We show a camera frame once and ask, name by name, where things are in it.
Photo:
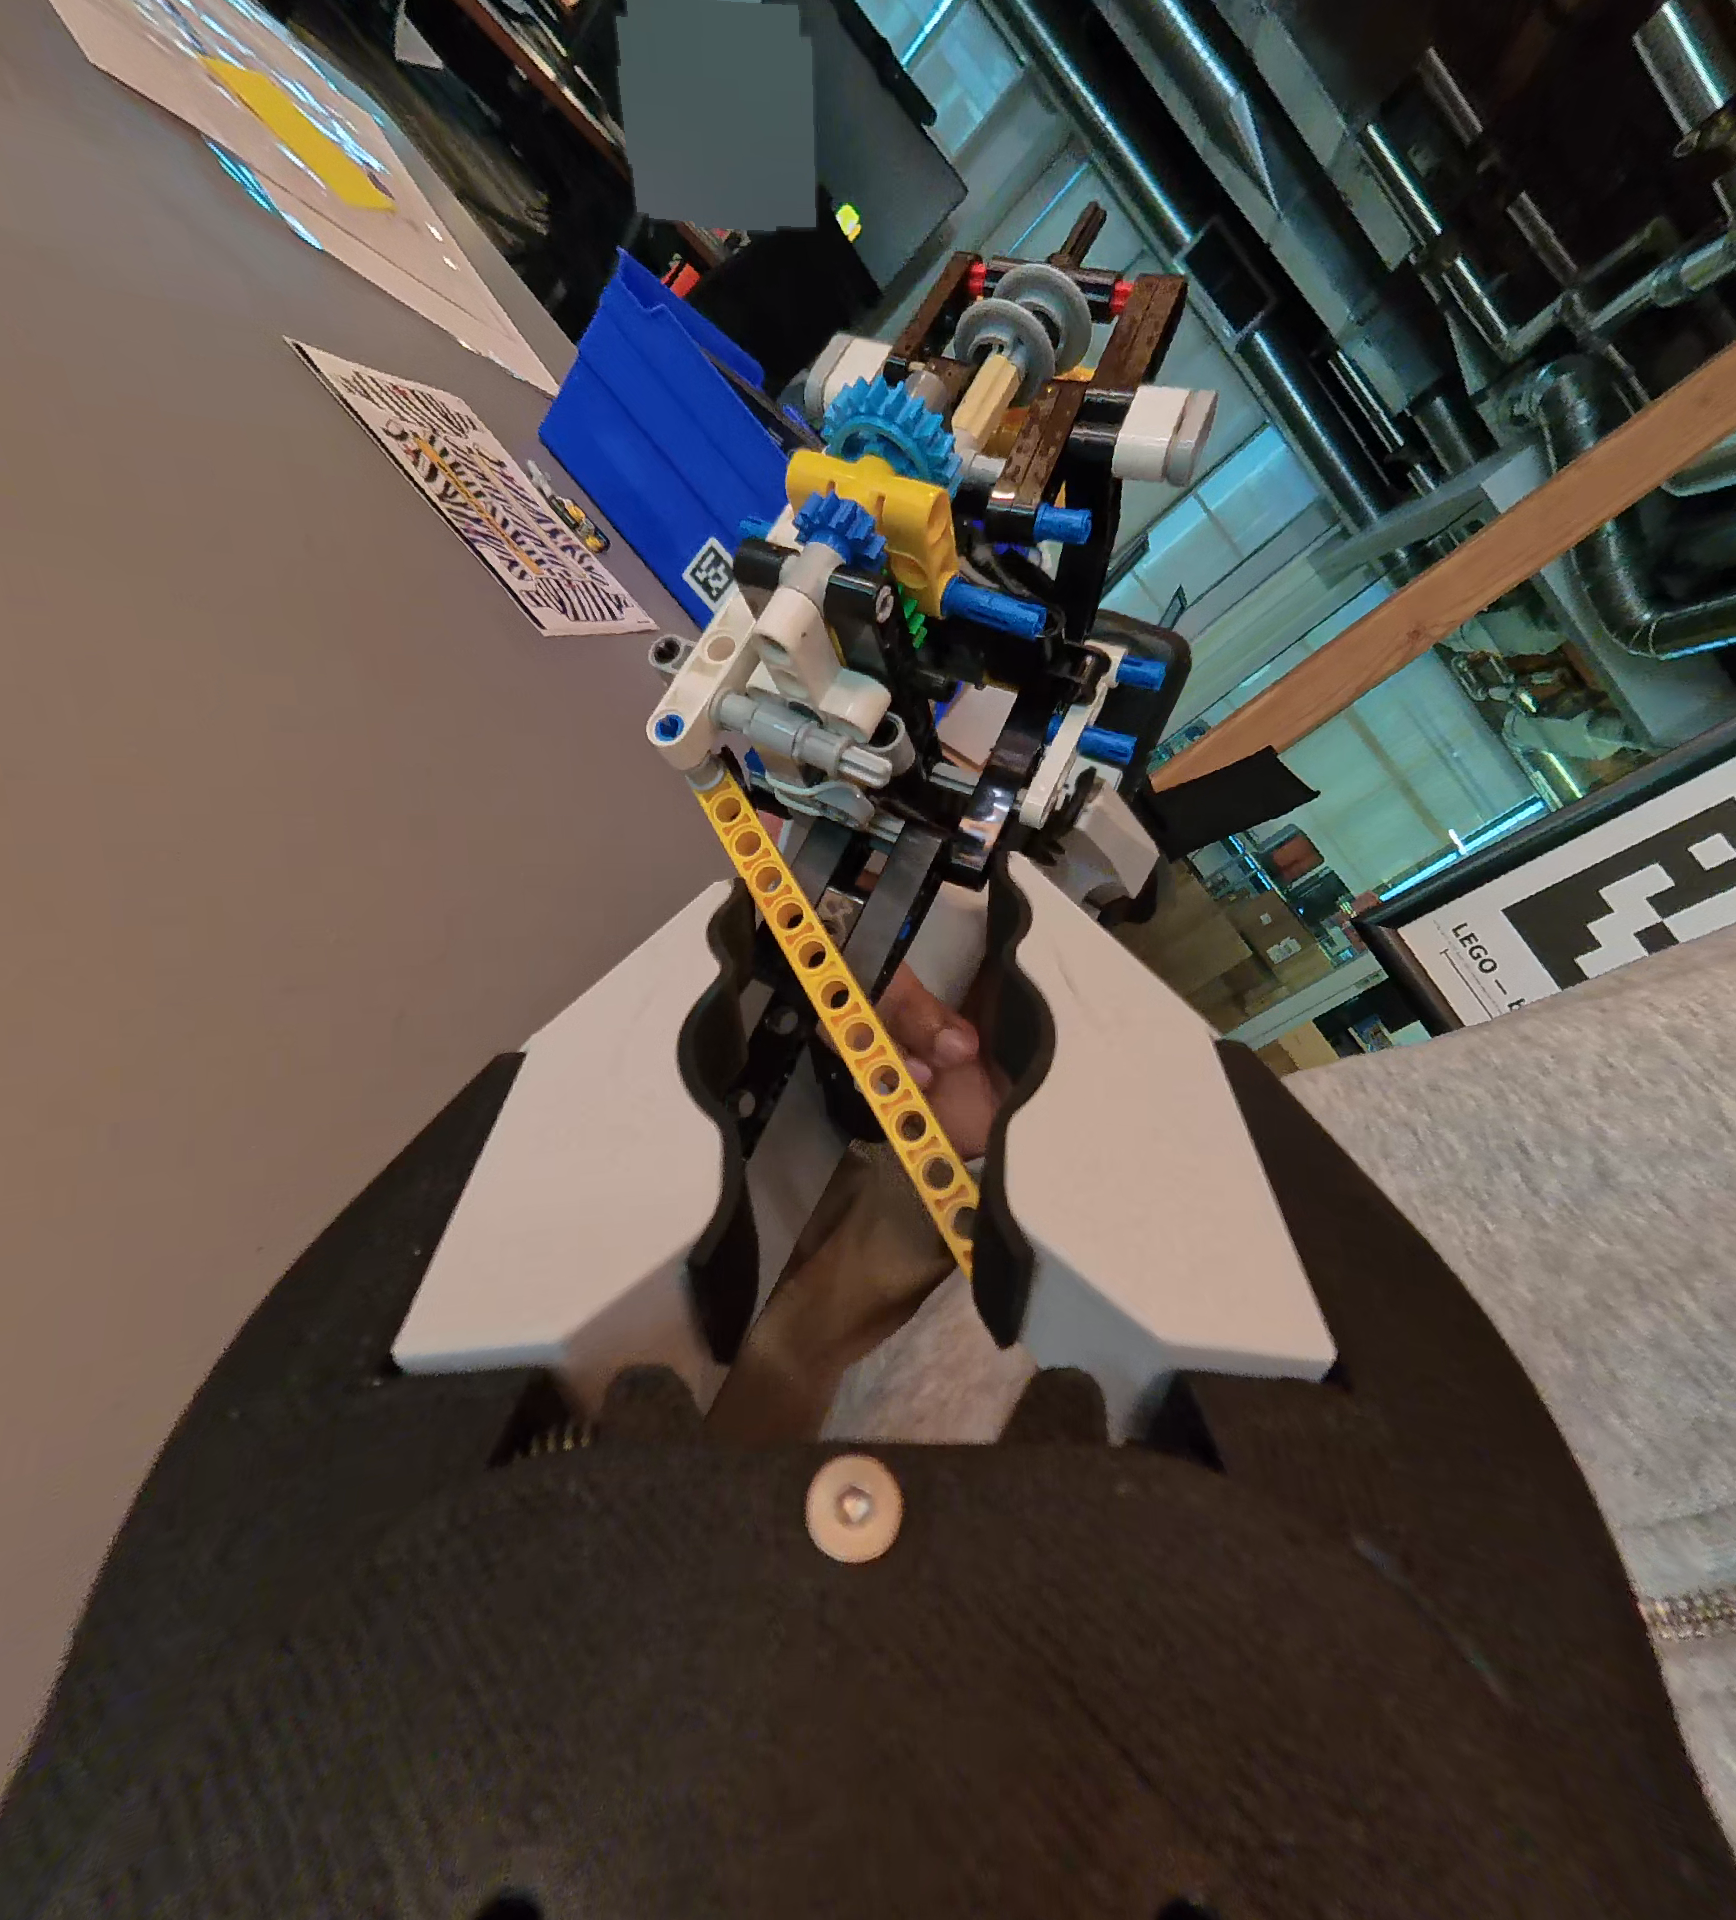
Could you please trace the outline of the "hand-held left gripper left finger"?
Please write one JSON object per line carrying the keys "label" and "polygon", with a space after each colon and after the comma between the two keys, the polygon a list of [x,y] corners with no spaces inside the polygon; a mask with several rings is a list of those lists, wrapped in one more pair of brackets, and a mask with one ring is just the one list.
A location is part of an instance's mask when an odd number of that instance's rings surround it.
{"label": "hand-held left gripper left finger", "polygon": [[390,1358],[401,1374],[540,1367],[722,1380],[689,1255],[724,1197],[722,1129],[682,1071],[722,982],[703,890],[524,1044]]}

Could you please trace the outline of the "white instruction papers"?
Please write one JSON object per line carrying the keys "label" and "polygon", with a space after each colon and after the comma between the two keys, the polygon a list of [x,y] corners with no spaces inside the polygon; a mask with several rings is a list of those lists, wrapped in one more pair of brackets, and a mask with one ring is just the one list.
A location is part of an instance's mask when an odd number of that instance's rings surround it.
{"label": "white instruction papers", "polygon": [[374,111],[248,3],[57,3],[96,70],[190,125],[295,233],[545,396],[559,389]]}

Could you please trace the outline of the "lego vehicle chassis assembly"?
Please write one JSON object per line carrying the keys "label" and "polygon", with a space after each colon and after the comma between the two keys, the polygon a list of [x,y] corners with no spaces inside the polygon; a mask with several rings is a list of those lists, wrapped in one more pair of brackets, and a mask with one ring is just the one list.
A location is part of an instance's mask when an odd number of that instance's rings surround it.
{"label": "lego vehicle chassis assembly", "polygon": [[[1047,258],[951,255],[902,334],[841,334],[808,368],[818,448],[785,512],[737,553],[735,602],[664,640],[650,737],[728,854],[761,934],[760,1057],[717,1046],[728,1147],[751,1154],[788,1076],[824,1051],[841,1115],[879,1135],[964,1271],[976,1184],[879,1025],[928,911],[971,900],[1008,854],[1054,872],[1081,815],[1136,815],[1189,650],[1102,611],[1127,483],[1186,489],[1216,396],[1157,382],[1189,306],[1180,274],[1090,265],[1088,205]],[[1019,799],[1047,730],[1122,643],[1045,829]]]}

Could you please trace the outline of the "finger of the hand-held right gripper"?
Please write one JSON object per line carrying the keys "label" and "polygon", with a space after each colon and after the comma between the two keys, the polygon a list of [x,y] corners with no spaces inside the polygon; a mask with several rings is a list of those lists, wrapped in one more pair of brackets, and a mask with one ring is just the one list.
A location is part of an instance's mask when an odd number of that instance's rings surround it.
{"label": "finger of the hand-held right gripper", "polygon": [[1054,888],[1095,920],[1134,904],[1163,861],[1136,815],[1081,815],[1061,837]]}

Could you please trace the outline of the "zebra striped sticker sheet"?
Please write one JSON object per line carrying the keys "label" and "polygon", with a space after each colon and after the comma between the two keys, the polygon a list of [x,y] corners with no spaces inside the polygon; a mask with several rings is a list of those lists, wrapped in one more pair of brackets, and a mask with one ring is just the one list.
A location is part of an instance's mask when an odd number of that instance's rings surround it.
{"label": "zebra striped sticker sheet", "polygon": [[298,341],[289,349],[538,634],[655,631],[641,604],[573,538],[467,402]]}

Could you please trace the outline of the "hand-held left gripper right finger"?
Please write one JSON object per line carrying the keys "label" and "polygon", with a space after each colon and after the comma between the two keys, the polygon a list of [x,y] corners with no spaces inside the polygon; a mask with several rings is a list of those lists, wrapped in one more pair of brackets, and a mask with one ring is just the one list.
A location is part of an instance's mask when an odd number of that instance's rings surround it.
{"label": "hand-held left gripper right finger", "polygon": [[987,900],[1008,1085],[974,1303],[996,1346],[1090,1378],[1113,1443],[1179,1376],[1321,1381],[1337,1342],[1207,1025],[1035,865]]}

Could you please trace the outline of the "person's right hand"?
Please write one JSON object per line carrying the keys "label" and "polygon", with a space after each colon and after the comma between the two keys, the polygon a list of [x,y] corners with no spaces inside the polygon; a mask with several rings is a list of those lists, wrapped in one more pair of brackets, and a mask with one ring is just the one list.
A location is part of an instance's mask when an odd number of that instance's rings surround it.
{"label": "person's right hand", "polygon": [[928,991],[900,964],[877,1002],[879,1025],[902,1055],[902,1069],[966,1165],[982,1161],[999,1112],[999,1080],[982,1049],[974,1021]]}

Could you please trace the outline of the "blue plastic storage bin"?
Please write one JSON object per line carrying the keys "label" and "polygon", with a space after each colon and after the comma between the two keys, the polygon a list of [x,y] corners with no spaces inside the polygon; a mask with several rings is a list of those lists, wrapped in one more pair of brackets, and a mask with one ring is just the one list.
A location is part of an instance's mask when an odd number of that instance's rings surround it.
{"label": "blue plastic storage bin", "polygon": [[540,441],[698,627],[737,553],[785,512],[785,464],[818,448],[761,368],[628,253],[602,292]]}

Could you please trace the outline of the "small white lego beam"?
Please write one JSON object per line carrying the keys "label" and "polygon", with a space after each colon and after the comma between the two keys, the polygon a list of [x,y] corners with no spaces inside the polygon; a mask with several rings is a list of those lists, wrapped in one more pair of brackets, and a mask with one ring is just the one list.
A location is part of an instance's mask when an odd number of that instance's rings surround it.
{"label": "small white lego beam", "polygon": [[1019,826],[1026,833],[1045,829],[1047,819],[1063,805],[1072,783],[1072,767],[1079,758],[1081,737],[1095,727],[1108,695],[1113,693],[1125,648],[1111,641],[1088,643],[1084,656],[1090,659],[1090,670],[1083,677],[1086,686],[1051,723],[1045,751],[1024,789]]}

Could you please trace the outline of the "wooden ceiling beam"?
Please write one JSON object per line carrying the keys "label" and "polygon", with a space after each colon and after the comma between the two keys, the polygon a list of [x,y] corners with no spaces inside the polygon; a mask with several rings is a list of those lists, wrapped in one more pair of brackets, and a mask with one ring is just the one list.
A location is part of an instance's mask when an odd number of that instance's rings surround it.
{"label": "wooden ceiling beam", "polygon": [[1155,794],[1285,753],[1736,432],[1736,343],[1171,757]]}

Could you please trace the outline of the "stacked cardboard boxes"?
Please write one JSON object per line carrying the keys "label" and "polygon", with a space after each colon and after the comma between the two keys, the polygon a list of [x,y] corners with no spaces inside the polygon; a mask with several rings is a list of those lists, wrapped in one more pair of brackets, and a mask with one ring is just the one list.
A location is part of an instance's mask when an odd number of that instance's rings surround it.
{"label": "stacked cardboard boxes", "polygon": [[1154,968],[1276,1078],[1425,1044],[1354,923],[1360,900],[1308,833],[1237,833],[1166,876]]}

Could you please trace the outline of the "dark monitor screen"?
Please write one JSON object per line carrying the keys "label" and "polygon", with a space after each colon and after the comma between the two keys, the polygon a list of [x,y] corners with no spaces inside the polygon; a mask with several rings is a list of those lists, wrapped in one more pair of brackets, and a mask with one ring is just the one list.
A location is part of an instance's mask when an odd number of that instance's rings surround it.
{"label": "dark monitor screen", "polygon": [[815,54],[816,178],[857,210],[857,260],[882,295],[925,262],[966,184],[930,136],[934,111],[857,4],[800,3]]}

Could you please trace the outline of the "black framed marker sign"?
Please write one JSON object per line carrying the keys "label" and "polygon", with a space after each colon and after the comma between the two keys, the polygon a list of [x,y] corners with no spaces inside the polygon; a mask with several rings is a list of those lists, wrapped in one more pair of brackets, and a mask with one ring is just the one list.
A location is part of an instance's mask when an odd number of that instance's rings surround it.
{"label": "black framed marker sign", "polygon": [[1736,719],[1358,918],[1434,1035],[1736,927]]}

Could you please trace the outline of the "scattered loose lego pieces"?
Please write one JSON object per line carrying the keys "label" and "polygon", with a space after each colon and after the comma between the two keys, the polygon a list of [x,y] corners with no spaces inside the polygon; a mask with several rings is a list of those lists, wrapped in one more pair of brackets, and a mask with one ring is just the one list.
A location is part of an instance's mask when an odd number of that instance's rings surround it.
{"label": "scattered loose lego pieces", "polygon": [[543,498],[547,508],[554,512],[557,521],[568,530],[570,537],[580,542],[587,553],[602,558],[611,549],[611,537],[603,526],[571,498],[559,494],[554,487],[545,469],[536,462],[529,460],[524,464],[529,480],[534,485],[536,492]]}

